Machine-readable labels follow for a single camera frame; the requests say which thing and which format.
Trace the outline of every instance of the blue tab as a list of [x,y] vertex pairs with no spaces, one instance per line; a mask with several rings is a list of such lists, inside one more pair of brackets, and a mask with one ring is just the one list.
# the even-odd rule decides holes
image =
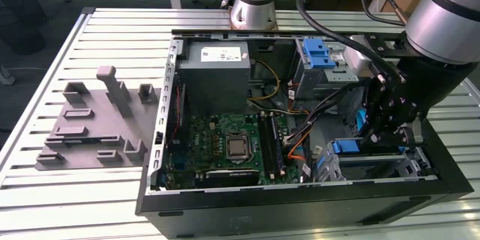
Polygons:
[[361,149],[358,146],[358,142],[354,140],[337,141],[341,146],[341,150],[343,153],[359,153]]
[[366,109],[361,109],[358,111],[358,130],[362,130],[363,124],[366,123],[366,115],[367,115],[367,110]]
[[333,69],[338,66],[331,60],[329,47],[322,39],[305,39],[303,51],[310,59],[310,67],[313,69]]
[[326,161],[326,157],[322,157],[322,159],[317,163],[317,169],[322,167],[323,162]]
[[334,152],[335,152],[335,154],[338,154],[338,153],[342,152],[342,149],[341,149],[341,146],[338,145],[338,142],[334,142],[334,143],[333,143],[333,147],[334,147]]

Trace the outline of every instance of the aluminum extrusion table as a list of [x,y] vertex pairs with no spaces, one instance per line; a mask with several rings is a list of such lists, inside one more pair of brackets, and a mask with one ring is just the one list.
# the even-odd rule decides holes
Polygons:
[[[339,31],[403,29],[371,21],[363,13],[313,12]],[[279,11],[281,30],[310,30],[297,11]],[[105,9],[83,13],[0,152],[0,239],[162,239],[147,219],[135,216],[141,167],[37,171],[35,158],[61,113],[67,82],[90,89],[101,65],[115,65],[127,87],[162,87],[173,29],[229,29],[218,10]],[[329,228],[253,234],[223,239],[479,239],[480,95],[467,80],[431,110],[430,120],[477,190],[374,227]]]

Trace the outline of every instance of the floor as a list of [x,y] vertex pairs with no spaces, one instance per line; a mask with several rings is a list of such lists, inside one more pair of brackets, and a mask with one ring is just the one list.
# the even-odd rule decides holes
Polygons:
[[[49,69],[74,23],[85,7],[109,8],[170,8],[170,0],[39,0],[50,18],[41,27],[47,41],[46,48],[30,56],[19,56],[0,42],[0,64],[7,68],[37,67]],[[218,8],[222,0],[183,0],[185,8]],[[293,10],[294,0],[277,0],[279,9]],[[31,100],[34,92],[45,77],[46,70],[13,70],[17,83],[11,86],[0,86],[0,129],[13,129],[22,116],[23,110]],[[475,85],[480,86],[480,70],[470,76]],[[9,138],[9,133],[0,132],[0,146]]]

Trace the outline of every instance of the metal bracket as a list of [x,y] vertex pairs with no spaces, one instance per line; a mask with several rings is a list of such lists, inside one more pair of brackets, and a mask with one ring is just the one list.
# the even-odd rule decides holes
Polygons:
[[341,158],[335,154],[333,143],[321,151],[321,158],[315,168],[315,182],[346,181],[341,169]]

